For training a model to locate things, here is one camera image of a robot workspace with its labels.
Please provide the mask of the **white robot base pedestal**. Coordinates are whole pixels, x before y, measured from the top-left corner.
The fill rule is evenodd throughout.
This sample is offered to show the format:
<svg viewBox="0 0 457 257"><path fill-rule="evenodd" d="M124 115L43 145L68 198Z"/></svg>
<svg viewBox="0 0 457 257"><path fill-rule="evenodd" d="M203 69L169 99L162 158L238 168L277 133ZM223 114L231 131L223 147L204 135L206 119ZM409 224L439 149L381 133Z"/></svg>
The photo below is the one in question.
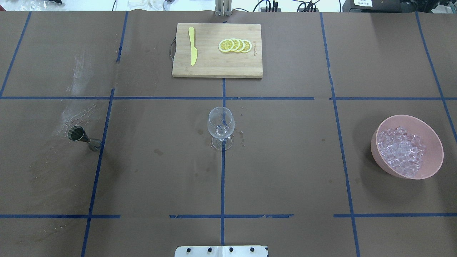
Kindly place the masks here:
<svg viewBox="0 0 457 257"><path fill-rule="evenodd" d="M174 253L175 257L268 257L267 246L182 246Z"/></svg>

